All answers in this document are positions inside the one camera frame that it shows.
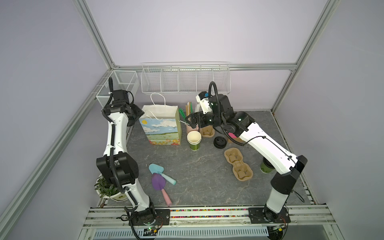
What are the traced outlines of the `single cardboard cup carrier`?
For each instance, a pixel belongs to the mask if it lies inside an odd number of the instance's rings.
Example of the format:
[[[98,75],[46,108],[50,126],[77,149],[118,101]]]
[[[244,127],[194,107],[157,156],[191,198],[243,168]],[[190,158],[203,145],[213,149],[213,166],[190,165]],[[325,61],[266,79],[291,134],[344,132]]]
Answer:
[[[227,162],[233,166],[232,171],[238,181],[245,182],[252,179],[254,173],[250,166],[244,162],[244,157],[239,149],[227,149],[224,156]]]

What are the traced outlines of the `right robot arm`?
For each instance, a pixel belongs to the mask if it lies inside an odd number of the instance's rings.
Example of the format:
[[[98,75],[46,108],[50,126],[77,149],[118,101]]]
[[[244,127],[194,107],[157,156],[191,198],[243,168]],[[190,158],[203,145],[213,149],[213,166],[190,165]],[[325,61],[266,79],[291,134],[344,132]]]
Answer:
[[[234,111],[226,95],[219,94],[215,82],[209,90],[196,96],[201,111],[189,114],[186,122],[191,127],[218,127],[228,138],[236,136],[239,146],[249,144],[259,152],[276,170],[271,180],[272,190],[264,206],[263,215],[267,222],[275,223],[288,215],[285,204],[294,189],[308,160],[296,156],[278,144],[246,112]]]

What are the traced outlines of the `painted paper gift bag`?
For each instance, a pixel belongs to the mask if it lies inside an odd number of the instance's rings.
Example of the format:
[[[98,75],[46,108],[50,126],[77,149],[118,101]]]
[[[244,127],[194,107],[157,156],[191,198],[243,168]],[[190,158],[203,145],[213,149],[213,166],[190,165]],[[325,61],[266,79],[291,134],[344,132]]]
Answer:
[[[179,107],[170,106],[166,100],[162,104],[152,101],[151,105],[144,105],[144,114],[140,117],[140,124],[151,145],[181,144],[182,128]]]

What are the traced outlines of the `green paper cup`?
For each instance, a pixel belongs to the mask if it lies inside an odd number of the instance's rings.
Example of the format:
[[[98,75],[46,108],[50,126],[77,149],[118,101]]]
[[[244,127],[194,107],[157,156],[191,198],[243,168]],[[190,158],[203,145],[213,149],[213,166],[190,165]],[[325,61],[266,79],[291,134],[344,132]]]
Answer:
[[[263,157],[260,170],[265,174],[269,174],[275,170],[275,167],[265,157]]]

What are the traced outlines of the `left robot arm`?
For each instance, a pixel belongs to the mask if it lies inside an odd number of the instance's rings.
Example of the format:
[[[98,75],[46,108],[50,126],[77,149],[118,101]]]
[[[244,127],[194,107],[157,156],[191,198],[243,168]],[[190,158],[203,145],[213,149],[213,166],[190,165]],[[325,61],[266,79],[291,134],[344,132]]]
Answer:
[[[108,86],[110,96],[101,110],[108,121],[108,139],[103,156],[97,159],[96,165],[107,183],[131,202],[131,208],[125,207],[129,220],[149,225],[156,221],[156,210],[139,182],[138,164],[127,150],[127,129],[144,112],[129,100],[129,95],[133,95],[130,91],[114,90],[112,78],[109,78]]]

